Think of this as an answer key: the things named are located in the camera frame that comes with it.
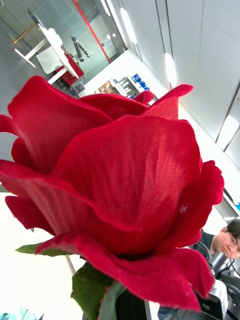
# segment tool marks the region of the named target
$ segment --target glass wall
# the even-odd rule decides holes
[[[73,56],[77,52],[72,35],[92,53],[89,58],[84,56],[84,62],[80,64],[85,77],[83,83],[87,83],[109,64],[107,57],[112,61],[124,52],[124,44],[115,22],[105,12],[101,0],[7,0],[1,8],[0,16],[17,34],[21,34],[33,23],[27,9],[47,29],[55,29],[64,47]],[[34,27],[23,39],[33,48],[43,38],[38,28]]]

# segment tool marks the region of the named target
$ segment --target gray floor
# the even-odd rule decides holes
[[[15,38],[18,36],[0,18],[0,114],[8,114],[8,103],[30,77],[35,75],[45,77],[36,58],[31,59],[36,65],[34,68],[14,51],[17,48],[21,53],[27,54],[31,48],[22,40],[20,42],[21,49],[16,47],[8,33]],[[11,148],[15,139],[16,137],[11,134],[0,134],[0,159],[12,159]]]

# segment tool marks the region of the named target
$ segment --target ceiling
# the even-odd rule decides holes
[[[125,29],[128,47],[168,88],[164,54],[173,56],[178,84],[195,87],[181,102],[212,139],[216,141],[228,114],[240,123],[239,0],[111,2],[117,13],[122,7],[130,17],[137,45]],[[240,168],[240,132],[226,154]]]

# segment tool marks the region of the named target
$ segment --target artificial rose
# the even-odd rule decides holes
[[[178,120],[178,98],[191,90],[180,85],[148,108],[148,91],[74,99],[41,77],[27,82],[11,117],[0,116],[0,130],[18,136],[0,180],[17,195],[6,197],[14,216],[54,235],[37,253],[81,254],[142,299],[199,310],[193,288],[205,297],[213,277],[183,247],[200,238],[224,183]]]

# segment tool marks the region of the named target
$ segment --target desk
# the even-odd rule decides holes
[[[59,63],[61,66],[64,66],[62,70],[60,70],[57,74],[55,74],[49,81],[49,84],[53,84],[57,79],[59,79],[66,71],[69,71],[74,77],[77,79],[79,76],[74,71],[73,67],[70,65],[68,58],[65,56],[64,50],[61,48],[63,42],[60,36],[56,33],[53,28],[46,29],[40,24],[37,25],[39,30],[43,33],[45,39],[43,39],[36,47],[34,47],[28,54],[23,55],[16,48],[14,49],[22,58],[24,58],[30,65],[34,68],[36,67],[31,61],[30,58],[34,56],[46,43],[49,43],[52,50],[55,52]]]

